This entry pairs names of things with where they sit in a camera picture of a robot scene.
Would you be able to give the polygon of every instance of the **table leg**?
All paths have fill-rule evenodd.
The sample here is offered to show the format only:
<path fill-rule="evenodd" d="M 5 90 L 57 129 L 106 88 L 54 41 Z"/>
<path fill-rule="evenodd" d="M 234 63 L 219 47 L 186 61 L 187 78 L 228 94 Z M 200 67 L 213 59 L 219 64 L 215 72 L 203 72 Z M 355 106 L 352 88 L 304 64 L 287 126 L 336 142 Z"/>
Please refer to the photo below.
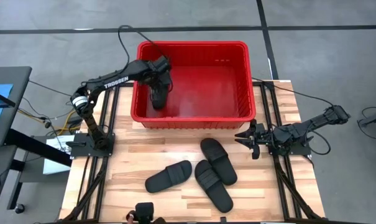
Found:
<path fill-rule="evenodd" d="M 16 207 L 19 193 L 21 192 L 21 188 L 22 188 L 22 182 L 20 182 L 19 180 L 21 179 L 22 171 L 24 170 L 26 158 L 27 158 L 27 153 L 25 153 L 25 156 L 22 161 L 18 161 L 14 159 L 11 163 L 10 169 L 18 171 L 18 176 L 16 178 L 14 188 L 12 190 L 10 199 L 8 201 L 8 205 L 7 205 L 8 210 L 13 210 Z"/>
<path fill-rule="evenodd" d="M 37 154 L 65 166 L 71 166 L 69 154 L 59 151 L 58 149 L 44 144 L 34 138 L 28 137 L 27 135 L 22 134 L 12 128 L 7 133 L 5 143 L 8 145 L 16 145 L 23 150 Z"/>

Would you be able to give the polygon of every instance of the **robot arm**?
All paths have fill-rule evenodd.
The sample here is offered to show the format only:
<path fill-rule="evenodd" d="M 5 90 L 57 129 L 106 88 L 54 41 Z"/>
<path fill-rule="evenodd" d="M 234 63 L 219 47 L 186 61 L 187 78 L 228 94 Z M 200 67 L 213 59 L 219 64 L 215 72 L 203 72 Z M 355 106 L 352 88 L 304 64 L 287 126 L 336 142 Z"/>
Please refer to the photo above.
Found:
<path fill-rule="evenodd" d="M 235 137 L 243 139 L 236 139 L 235 141 L 253 149 L 253 159 L 258 159 L 260 156 L 259 144 L 272 146 L 277 154 L 283 154 L 282 152 L 288 152 L 291 147 L 295 149 L 309 148 L 307 143 L 311 138 L 307 139 L 306 135 L 310 131 L 327 124 L 345 124 L 350 117 L 341 106 L 335 105 L 327 108 L 323 114 L 307 121 L 279 126 L 270 131 L 265 130 L 264 124 L 257 124 L 256 120 L 253 120 L 248 130 L 235 135 Z"/>
<path fill-rule="evenodd" d="M 135 60 L 122 70 L 116 70 L 103 77 L 90 79 L 82 83 L 82 86 L 71 96 L 70 101 L 77 114 L 86 122 L 89 135 L 94 141 L 95 150 L 105 150 L 109 144 L 102 127 L 97 125 L 93 117 L 99 94 L 129 80 L 139 81 L 141 84 L 150 87 L 150 99 L 152 100 L 153 108 L 160 110 L 165 106 L 168 87 L 172 84 L 170 69 L 170 63 L 164 56 L 154 62 Z"/>

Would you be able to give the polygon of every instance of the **black metal frame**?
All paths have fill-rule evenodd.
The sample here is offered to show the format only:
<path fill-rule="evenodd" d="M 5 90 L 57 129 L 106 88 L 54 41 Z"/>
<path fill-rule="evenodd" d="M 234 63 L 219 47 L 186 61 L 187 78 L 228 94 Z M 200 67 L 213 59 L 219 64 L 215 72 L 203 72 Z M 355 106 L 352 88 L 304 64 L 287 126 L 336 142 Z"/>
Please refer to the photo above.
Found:
<path fill-rule="evenodd" d="M 267 122 L 267 127 L 269 130 L 272 129 L 272 118 L 270 115 L 270 110 L 269 110 L 269 104 L 268 104 L 268 99 L 267 99 L 267 93 L 265 87 L 268 88 L 271 94 L 271 99 L 272 99 L 272 106 L 275 112 L 275 117 L 276 117 L 276 122 L 279 125 L 282 125 L 282 119 L 280 116 L 280 111 L 278 108 L 278 103 L 277 103 L 277 97 L 275 93 L 275 89 L 273 85 L 273 82 L 252 82 L 253 86 L 259 86 L 261 90 L 261 97 L 262 97 L 262 103 L 264 106 L 264 111 L 265 111 L 265 119 Z M 132 86 L 131 83 L 126 83 L 123 86 L 120 87 L 125 87 L 125 86 Z M 117 87 L 115 92 L 114 92 L 114 98 L 113 98 L 113 104 L 111 108 L 111 118 L 109 121 L 109 132 L 113 131 L 114 127 L 114 118 L 116 116 L 116 108 L 117 108 L 117 99 L 119 96 L 119 88 Z M 104 117 L 106 114 L 106 108 L 108 107 L 108 99 L 109 99 L 109 92 L 107 91 L 105 93 L 105 98 L 104 98 L 104 103 L 103 103 L 103 110 L 101 112 L 101 118 L 100 118 L 100 124 L 103 124 L 104 122 Z M 298 193 L 298 191 L 295 189 L 295 181 L 293 177 L 293 171 L 291 168 L 291 162 L 289 155 L 285 155 L 284 162 L 285 162 L 285 169 L 287 173 L 285 173 L 282 169 L 282 165 L 279 160 L 279 156 L 276 155 L 275 153 L 272 153 L 273 149 L 271 146 L 268 146 L 268 151 L 272 155 L 273 158 L 273 165 L 275 168 L 275 173 L 277 177 L 277 183 L 278 183 L 278 191 L 280 195 L 280 202 L 282 205 L 282 212 L 283 212 L 283 219 L 284 222 L 287 223 L 316 223 L 316 224 L 345 224 L 346 222 L 337 222 L 337 221 L 329 221 L 326 218 L 321 218 L 319 215 L 315 214 L 314 211 L 306 204 L 304 199 L 301 197 L 301 195 Z M 85 205 L 85 210 L 83 213 L 83 217 L 81 220 L 64 220 L 62 223 L 82 223 L 82 222 L 90 222 L 90 223 L 99 223 L 99 216 L 101 213 L 101 206 L 102 206 L 102 199 L 103 199 L 103 191 L 104 191 L 104 181 L 106 179 L 106 169 L 108 166 L 108 157 L 103 158 L 103 165 L 101 166 L 100 172 L 103 172 L 101 179 L 99 182 L 94 182 L 94 175 L 95 175 L 95 170 L 90 172 L 90 177 L 89 179 L 92 180 L 92 183 L 94 184 L 88 184 L 88 193 L 86 192 L 83 197 L 86 197 L 88 194 L 88 197 L 91 197 L 91 194 L 93 193 L 93 190 L 95 187 L 98 185 L 98 194 L 96 198 L 96 204 L 94 208 L 94 218 L 93 219 L 87 219 L 87 214 L 88 214 L 88 207 L 89 207 L 89 200 L 87 201 Z M 287 204 L 287 198 L 286 198 L 286 193 L 285 193 L 285 188 L 284 185 L 286 185 L 287 189 L 290 191 L 292 199 L 293 199 L 293 206 L 294 206 L 294 211 L 295 211 L 295 218 L 291 218 L 289 211 L 288 211 L 288 204 Z M 301 216 L 301 209 L 304 211 L 305 215 L 308 217 L 308 219 L 304 219 Z M 186 224 L 186 222 L 169 222 L 169 224 Z M 195 223 L 203 223 L 203 224 L 213 224 L 215 222 L 195 222 Z M 255 224 L 255 223 L 261 223 L 261 222 L 231 222 L 235 224 Z"/>
<path fill-rule="evenodd" d="M 50 159 L 54 162 L 63 164 L 65 166 L 71 166 L 71 159 L 69 154 L 59 151 L 52 146 L 44 144 L 33 137 L 29 137 L 23 133 L 20 133 L 14 129 L 10 129 L 7 133 L 5 144 L 8 145 L 15 145 L 27 152 L 34 153 L 40 157 L 44 157 L 46 159 Z M 24 170 L 25 161 L 27 159 L 28 153 L 25 153 L 25 156 L 22 161 L 13 160 L 10 166 L 10 169 L 18 171 L 17 179 L 14 184 L 14 188 L 12 190 L 10 199 L 8 201 L 7 209 L 13 210 L 16 207 L 19 193 L 21 192 L 22 184 L 21 176 Z"/>

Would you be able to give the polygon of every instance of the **wooden plank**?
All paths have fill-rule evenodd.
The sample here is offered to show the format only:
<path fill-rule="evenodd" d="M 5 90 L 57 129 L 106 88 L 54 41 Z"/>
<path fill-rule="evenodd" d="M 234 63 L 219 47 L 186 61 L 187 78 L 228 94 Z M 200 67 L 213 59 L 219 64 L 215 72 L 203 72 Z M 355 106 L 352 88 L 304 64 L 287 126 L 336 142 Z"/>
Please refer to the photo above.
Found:
<path fill-rule="evenodd" d="M 291 82 L 278 82 L 282 88 L 292 90 Z M 294 93 L 276 89 L 278 105 L 284 124 L 300 121 L 300 114 Z M 259 123 L 265 122 L 264 109 L 259 87 L 254 87 L 254 96 Z M 219 222 L 219 217 L 226 216 L 231 222 L 281 221 L 282 208 L 278 195 L 276 175 L 272 157 L 265 146 L 261 146 L 260 159 L 253 161 L 251 152 L 234 142 L 235 133 L 245 131 L 248 124 L 237 130 L 151 130 L 145 129 L 130 117 L 132 88 L 121 88 L 116 111 L 114 132 L 116 144 L 110 157 L 104 190 L 101 222 L 123 222 L 126 213 L 134 209 L 139 202 L 153 202 L 155 217 L 164 217 L 170 222 Z M 95 118 L 99 121 L 103 95 L 95 107 Z M 272 99 L 268 94 L 272 122 L 276 123 L 272 108 Z M 109 119 L 111 103 L 107 111 Z M 234 166 L 238 181 L 227 186 L 227 191 L 234 201 L 234 208 L 228 213 L 219 212 L 207 198 L 192 175 L 185 183 L 174 186 L 164 192 L 147 193 L 145 180 L 164 169 L 165 166 L 187 159 L 193 168 L 204 159 L 199 146 L 203 138 L 216 138 L 224 146 Z M 75 159 L 72 163 L 60 218 L 70 213 L 76 205 L 78 190 L 85 158 Z M 301 156 L 291 156 L 291 166 L 296 187 L 309 206 L 323 216 L 316 178 L 312 165 Z M 89 167 L 85 184 L 88 180 Z M 293 217 L 293 206 L 288 190 L 288 206 Z M 89 217 L 93 216 L 95 200 L 91 200 Z"/>

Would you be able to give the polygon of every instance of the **yellow wire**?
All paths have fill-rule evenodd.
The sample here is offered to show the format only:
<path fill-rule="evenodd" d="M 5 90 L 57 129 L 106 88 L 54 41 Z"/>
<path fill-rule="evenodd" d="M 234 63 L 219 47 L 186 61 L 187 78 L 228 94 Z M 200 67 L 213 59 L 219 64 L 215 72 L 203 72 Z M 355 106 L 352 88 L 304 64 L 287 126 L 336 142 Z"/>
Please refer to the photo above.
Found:
<path fill-rule="evenodd" d="M 65 129 L 66 126 L 68 125 L 68 121 L 69 121 L 70 116 L 71 116 L 74 112 L 76 112 L 76 111 L 73 110 L 72 112 L 69 113 L 68 117 L 66 118 L 65 124 L 63 125 L 63 128 L 61 128 L 61 132 L 59 133 L 59 135 L 62 135 L 64 129 Z"/>
<path fill-rule="evenodd" d="M 61 128 L 61 127 L 59 127 L 59 126 L 54 126 L 54 129 L 57 129 L 57 130 L 60 130 L 60 131 L 61 131 L 58 135 L 61 135 L 61 134 L 63 133 L 63 131 L 68 131 L 68 130 L 69 130 L 68 128 L 66 128 L 66 126 L 67 126 L 67 124 L 68 124 L 68 120 L 70 119 L 70 116 L 71 116 L 74 112 L 76 112 L 76 111 L 72 111 L 72 112 L 69 113 L 68 117 L 66 118 L 65 124 L 63 125 L 63 128 Z M 25 113 L 25 112 L 23 112 L 23 111 L 18 111 L 18 113 L 21 113 L 21 114 L 27 116 L 28 118 L 33 119 L 33 120 L 35 120 L 35 121 L 37 121 L 37 122 L 40 122 L 40 123 L 42 123 L 42 124 L 44 125 L 44 121 L 42 121 L 42 120 L 40 120 L 40 119 L 37 119 L 37 118 L 34 118 L 34 117 L 30 116 L 29 114 L 27 114 L 27 113 Z M 77 127 L 71 128 L 70 130 L 76 130 L 76 129 L 80 129 L 80 126 L 77 126 Z"/>

